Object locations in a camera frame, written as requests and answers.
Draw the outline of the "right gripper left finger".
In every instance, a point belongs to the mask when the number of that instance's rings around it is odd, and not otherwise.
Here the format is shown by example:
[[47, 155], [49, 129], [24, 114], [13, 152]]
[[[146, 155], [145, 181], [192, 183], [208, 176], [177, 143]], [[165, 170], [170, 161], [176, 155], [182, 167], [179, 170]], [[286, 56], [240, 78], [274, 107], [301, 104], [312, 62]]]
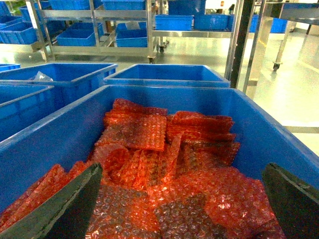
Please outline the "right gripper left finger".
[[33, 212], [4, 230], [2, 239], [84, 239], [98, 196], [102, 166], [94, 163]]

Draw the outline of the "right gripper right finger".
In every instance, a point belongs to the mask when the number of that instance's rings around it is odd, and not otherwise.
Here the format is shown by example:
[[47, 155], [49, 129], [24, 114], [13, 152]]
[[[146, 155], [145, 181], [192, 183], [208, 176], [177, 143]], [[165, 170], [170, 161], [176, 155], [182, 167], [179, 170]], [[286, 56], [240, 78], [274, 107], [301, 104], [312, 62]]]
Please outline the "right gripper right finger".
[[319, 237], [319, 191], [275, 163], [262, 172], [265, 191], [288, 239]]

